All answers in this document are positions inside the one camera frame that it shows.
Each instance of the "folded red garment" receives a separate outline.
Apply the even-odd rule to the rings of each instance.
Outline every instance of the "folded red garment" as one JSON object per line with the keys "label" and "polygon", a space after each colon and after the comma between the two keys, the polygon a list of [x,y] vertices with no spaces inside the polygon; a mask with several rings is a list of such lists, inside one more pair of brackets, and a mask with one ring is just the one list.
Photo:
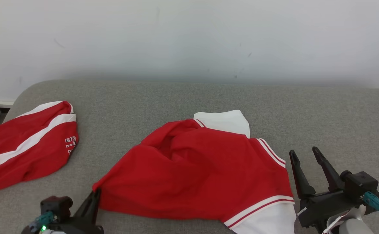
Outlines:
{"label": "folded red garment", "polygon": [[78,142],[72,105],[50,102],[0,125],[0,189],[47,176]]}

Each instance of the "red fabric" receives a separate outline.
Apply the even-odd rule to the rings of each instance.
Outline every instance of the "red fabric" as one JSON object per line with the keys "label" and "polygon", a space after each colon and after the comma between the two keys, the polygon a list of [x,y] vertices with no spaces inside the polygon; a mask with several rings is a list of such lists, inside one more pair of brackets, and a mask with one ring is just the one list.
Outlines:
{"label": "red fabric", "polygon": [[121,158],[97,183],[100,208],[168,219],[219,219],[266,198],[292,196],[287,171],[257,139],[167,123]]}
{"label": "red fabric", "polygon": [[[1,124],[0,155],[16,150],[35,133],[45,129],[55,117],[70,112],[71,105],[64,101],[38,113],[20,116]],[[72,144],[66,143],[66,139],[71,137],[75,137],[75,143],[78,142],[75,121],[53,127],[34,146],[2,163],[0,189],[57,171],[68,161],[69,151],[75,146],[66,147]]]}

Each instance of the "clothing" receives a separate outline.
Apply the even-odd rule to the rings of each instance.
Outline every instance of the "clothing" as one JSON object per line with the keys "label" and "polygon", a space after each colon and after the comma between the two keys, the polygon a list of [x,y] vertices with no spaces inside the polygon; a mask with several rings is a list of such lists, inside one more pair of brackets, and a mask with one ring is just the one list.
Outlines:
{"label": "clothing", "polygon": [[60,169],[78,143],[76,116],[66,101],[39,105],[0,125],[0,189]]}
{"label": "clothing", "polygon": [[239,234],[293,234],[285,164],[265,140],[250,138],[241,111],[200,112],[156,129],[93,190],[102,190],[100,208],[114,212],[218,219]]}

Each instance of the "gray fabric surface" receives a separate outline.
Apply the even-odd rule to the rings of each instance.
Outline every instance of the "gray fabric surface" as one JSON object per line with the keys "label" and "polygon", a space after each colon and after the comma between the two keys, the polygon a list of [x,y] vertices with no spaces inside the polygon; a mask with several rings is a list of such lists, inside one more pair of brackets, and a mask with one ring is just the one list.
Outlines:
{"label": "gray fabric surface", "polygon": [[[20,233],[39,215],[39,202],[50,195],[70,196],[76,210],[93,183],[133,145],[164,123],[191,118],[198,111],[240,109],[251,136],[266,139],[288,162],[294,194],[291,149],[317,192],[327,191],[328,185],[312,146],[318,146],[339,173],[366,171],[379,181],[379,89],[56,80],[23,92],[6,119],[57,100],[74,106],[79,143],[56,173],[0,191],[0,233]],[[378,213],[366,216],[365,222],[379,234]],[[104,210],[97,223],[107,234],[231,233],[218,221],[149,219]],[[297,221],[295,233],[316,231],[301,228]]]}

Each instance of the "robotic arm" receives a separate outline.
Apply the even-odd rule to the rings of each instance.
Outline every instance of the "robotic arm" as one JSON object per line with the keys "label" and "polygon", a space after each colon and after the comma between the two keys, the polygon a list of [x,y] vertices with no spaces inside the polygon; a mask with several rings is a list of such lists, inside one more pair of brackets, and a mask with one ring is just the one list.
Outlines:
{"label": "robotic arm", "polygon": [[71,198],[51,196],[41,201],[41,216],[21,234],[104,234],[103,228],[95,224],[100,193],[100,189],[91,192],[72,217]]}
{"label": "robotic arm", "polygon": [[302,227],[315,227],[319,234],[372,234],[361,216],[379,211],[378,181],[360,172],[344,171],[339,175],[317,147],[312,151],[328,180],[328,190],[316,194],[309,185],[296,153],[289,153],[300,199],[298,219]]}

